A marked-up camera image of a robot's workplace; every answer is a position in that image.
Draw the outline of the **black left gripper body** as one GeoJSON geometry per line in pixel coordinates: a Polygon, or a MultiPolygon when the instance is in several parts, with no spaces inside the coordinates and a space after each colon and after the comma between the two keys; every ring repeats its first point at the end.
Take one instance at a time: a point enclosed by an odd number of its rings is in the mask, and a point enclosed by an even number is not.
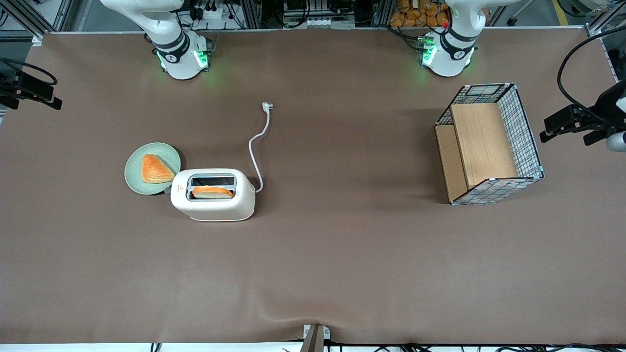
{"type": "Polygon", "coordinates": [[[621,80],[601,93],[593,105],[593,111],[597,116],[606,121],[603,122],[604,127],[600,130],[603,139],[625,131],[625,89],[626,81],[621,80]]]}

